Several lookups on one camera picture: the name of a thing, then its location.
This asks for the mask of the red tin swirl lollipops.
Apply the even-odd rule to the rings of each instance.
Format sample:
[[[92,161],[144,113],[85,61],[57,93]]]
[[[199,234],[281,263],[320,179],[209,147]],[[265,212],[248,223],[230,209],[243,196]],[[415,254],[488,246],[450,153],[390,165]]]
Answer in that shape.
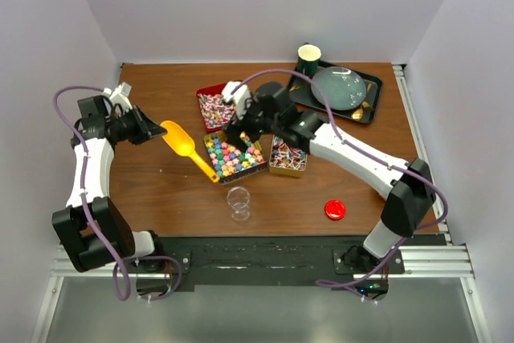
[[[199,111],[207,133],[220,130],[235,113],[233,105],[223,102],[222,90],[225,86],[216,84],[196,91]]]

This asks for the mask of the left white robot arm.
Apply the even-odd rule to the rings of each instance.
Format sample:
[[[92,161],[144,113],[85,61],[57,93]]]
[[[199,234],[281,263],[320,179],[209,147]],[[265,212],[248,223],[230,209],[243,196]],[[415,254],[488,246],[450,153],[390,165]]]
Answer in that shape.
[[[80,118],[71,123],[75,176],[62,210],[52,226],[78,272],[122,259],[138,258],[147,272],[166,263],[154,231],[133,231],[110,198],[110,169],[116,145],[141,145],[165,130],[126,96],[98,95],[79,100]]]

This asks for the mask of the tin of star candies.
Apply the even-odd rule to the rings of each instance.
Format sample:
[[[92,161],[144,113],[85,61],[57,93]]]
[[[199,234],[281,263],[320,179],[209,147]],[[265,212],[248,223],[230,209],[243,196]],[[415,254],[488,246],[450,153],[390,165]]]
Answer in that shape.
[[[245,132],[241,132],[240,139],[247,146],[245,152],[230,145],[223,131],[208,133],[203,137],[203,144],[210,164],[219,177],[219,184],[235,182],[267,168],[267,159],[260,143],[250,142]]]

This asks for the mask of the clear plastic jar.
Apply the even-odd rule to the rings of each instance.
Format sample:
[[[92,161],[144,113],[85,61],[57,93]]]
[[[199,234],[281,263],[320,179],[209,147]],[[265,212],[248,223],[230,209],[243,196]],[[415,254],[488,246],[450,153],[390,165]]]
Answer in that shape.
[[[235,221],[246,221],[250,218],[249,191],[242,186],[231,188],[226,195],[226,201],[230,208],[230,215]]]

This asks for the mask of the yellow plastic scoop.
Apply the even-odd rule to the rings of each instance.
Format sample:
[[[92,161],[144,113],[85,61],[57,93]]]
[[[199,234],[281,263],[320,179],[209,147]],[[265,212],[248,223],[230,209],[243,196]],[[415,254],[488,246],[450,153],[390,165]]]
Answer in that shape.
[[[197,153],[193,138],[179,124],[164,120],[161,127],[166,131],[163,140],[178,156],[189,158],[211,182],[217,183],[220,180],[214,169]]]

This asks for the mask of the gold tin of lollipops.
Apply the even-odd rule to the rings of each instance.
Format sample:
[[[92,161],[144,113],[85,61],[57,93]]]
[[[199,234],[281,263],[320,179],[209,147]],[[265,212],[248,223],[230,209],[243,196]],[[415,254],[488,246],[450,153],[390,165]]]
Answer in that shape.
[[[287,145],[280,137],[273,136],[268,161],[272,174],[301,178],[306,170],[307,160],[306,152]]]

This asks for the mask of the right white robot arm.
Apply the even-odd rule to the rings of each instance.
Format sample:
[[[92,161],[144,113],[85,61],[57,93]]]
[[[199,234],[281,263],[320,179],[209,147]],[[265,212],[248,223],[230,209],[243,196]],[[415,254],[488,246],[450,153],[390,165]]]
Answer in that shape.
[[[251,92],[245,84],[231,81],[222,90],[222,100],[235,107],[223,127],[231,145],[244,150],[243,134],[251,141],[273,134],[350,172],[385,199],[381,217],[365,241],[344,253],[348,265],[377,272],[394,246],[414,234],[436,199],[430,168],[423,160],[391,157],[351,137],[319,113],[300,111],[279,83],[266,83]]]

